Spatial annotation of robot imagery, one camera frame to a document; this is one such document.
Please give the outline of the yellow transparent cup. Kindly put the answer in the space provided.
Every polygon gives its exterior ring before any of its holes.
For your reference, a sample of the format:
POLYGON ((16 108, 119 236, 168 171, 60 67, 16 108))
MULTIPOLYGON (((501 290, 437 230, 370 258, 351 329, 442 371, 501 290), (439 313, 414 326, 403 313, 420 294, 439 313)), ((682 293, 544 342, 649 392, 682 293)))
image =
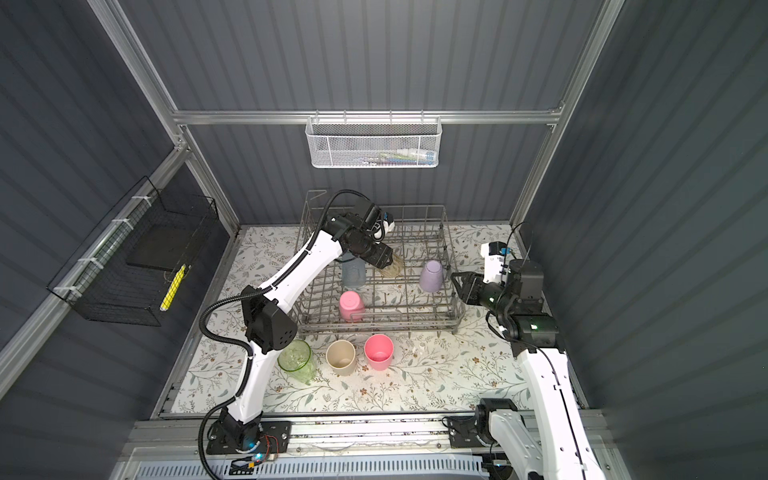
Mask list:
POLYGON ((392 262, 388 266, 382 268, 380 270, 380 274, 385 279, 394 279, 394 278, 397 278, 402 273, 403 270, 404 270, 403 258, 400 255, 393 253, 392 262))

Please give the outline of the blue transparent cup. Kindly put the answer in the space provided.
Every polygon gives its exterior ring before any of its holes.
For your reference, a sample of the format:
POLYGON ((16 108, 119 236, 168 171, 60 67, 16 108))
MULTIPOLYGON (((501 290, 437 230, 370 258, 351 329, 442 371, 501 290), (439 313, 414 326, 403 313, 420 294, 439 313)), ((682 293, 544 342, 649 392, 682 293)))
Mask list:
POLYGON ((342 286, 346 290, 355 290, 366 284, 366 262, 349 252, 343 254, 341 264, 342 286))

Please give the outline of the lilac plastic cup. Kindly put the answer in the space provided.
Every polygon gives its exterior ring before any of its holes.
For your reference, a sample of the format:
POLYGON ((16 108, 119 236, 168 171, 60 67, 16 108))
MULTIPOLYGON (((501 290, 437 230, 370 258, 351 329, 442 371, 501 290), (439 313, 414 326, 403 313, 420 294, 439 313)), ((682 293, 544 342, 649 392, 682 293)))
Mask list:
POLYGON ((426 293, 438 292, 444 282, 443 265, 438 260, 428 260, 421 270, 419 286, 426 293))

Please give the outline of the pink plastic cup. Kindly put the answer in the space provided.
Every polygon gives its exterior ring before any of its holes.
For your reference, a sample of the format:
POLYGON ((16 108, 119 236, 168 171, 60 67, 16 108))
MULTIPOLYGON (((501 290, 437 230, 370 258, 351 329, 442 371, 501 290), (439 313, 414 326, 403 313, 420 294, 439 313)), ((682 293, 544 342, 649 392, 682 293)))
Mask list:
POLYGON ((364 344, 364 355, 373 370, 386 370, 393 359, 394 343, 387 335, 374 334, 364 344))
POLYGON ((339 312, 346 322, 360 322, 365 312, 362 297, 355 291, 345 291, 339 298, 339 312))

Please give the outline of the beige plastic cup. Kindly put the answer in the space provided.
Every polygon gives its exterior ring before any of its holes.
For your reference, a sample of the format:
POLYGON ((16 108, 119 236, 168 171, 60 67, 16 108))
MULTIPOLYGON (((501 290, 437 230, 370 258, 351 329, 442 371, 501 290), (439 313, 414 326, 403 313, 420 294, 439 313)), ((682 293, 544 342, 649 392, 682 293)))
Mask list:
POLYGON ((339 376, 350 376, 356 369, 356 348, 348 340, 339 339, 331 343, 325 358, 331 370, 339 376))

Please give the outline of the green transparent cup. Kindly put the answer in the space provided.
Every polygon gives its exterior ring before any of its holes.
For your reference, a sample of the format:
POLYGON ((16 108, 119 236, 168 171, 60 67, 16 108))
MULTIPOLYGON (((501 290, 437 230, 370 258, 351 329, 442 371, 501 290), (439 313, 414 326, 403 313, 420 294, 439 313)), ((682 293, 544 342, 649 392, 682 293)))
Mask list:
POLYGON ((278 366, 285 374, 304 384, 310 384, 316 375, 312 348, 301 339, 293 340, 280 352, 278 366))

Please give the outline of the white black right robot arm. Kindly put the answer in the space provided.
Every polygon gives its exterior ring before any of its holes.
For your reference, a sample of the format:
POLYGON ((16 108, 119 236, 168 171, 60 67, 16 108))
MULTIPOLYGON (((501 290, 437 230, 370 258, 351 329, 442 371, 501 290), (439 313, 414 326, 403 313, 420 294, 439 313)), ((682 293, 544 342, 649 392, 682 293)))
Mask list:
POLYGON ((458 298, 486 311, 486 324, 512 349, 528 384, 539 435, 533 437, 513 401, 483 399, 475 431, 501 447, 520 479, 602 479, 588 441, 555 319, 543 310, 542 267, 525 260, 487 261, 484 273, 455 272, 458 298))

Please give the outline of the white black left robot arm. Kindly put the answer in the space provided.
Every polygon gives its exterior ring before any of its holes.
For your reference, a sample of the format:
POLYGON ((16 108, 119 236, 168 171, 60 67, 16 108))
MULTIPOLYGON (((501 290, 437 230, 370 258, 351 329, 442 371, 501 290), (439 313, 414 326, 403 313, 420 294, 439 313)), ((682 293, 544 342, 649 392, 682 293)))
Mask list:
POLYGON ((310 239, 290 262, 257 289, 245 290, 242 313, 247 323, 246 366, 233 400, 225 405, 218 422, 241 450, 259 442, 264 397, 280 352, 296 337, 298 325, 291 317, 304 290, 345 254, 377 268, 394 264, 394 252, 384 239, 394 229, 391 215, 377 207, 362 213, 326 213, 310 239))

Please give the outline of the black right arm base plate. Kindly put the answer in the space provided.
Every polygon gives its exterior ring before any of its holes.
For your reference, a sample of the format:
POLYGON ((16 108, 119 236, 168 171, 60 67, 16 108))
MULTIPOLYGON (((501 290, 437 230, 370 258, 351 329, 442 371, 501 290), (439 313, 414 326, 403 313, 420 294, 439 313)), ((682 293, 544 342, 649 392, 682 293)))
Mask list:
POLYGON ((495 444, 486 415, 446 416, 442 424, 448 430, 450 446, 454 449, 490 447, 495 444))

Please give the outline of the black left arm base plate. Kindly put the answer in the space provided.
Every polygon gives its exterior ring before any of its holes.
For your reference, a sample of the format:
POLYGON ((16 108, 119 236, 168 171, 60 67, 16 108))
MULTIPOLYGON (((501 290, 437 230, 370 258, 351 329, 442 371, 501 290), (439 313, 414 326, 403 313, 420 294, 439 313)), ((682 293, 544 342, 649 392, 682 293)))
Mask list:
POLYGON ((291 439, 292 423, 267 421, 244 427, 226 426, 216 420, 204 436, 208 455, 278 454, 287 451, 291 439))

